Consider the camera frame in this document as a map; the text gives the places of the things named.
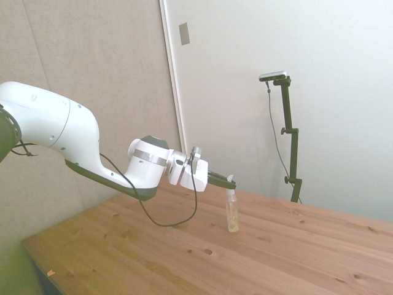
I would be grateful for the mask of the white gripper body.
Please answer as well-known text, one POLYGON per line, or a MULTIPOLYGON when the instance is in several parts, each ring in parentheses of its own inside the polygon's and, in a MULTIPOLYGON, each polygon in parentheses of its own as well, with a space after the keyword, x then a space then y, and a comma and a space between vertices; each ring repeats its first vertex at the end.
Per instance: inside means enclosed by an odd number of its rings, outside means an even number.
POLYGON ((198 160, 191 164, 184 160, 179 160, 182 165, 180 185, 190 190, 203 192, 208 183, 208 163, 205 160, 198 160))

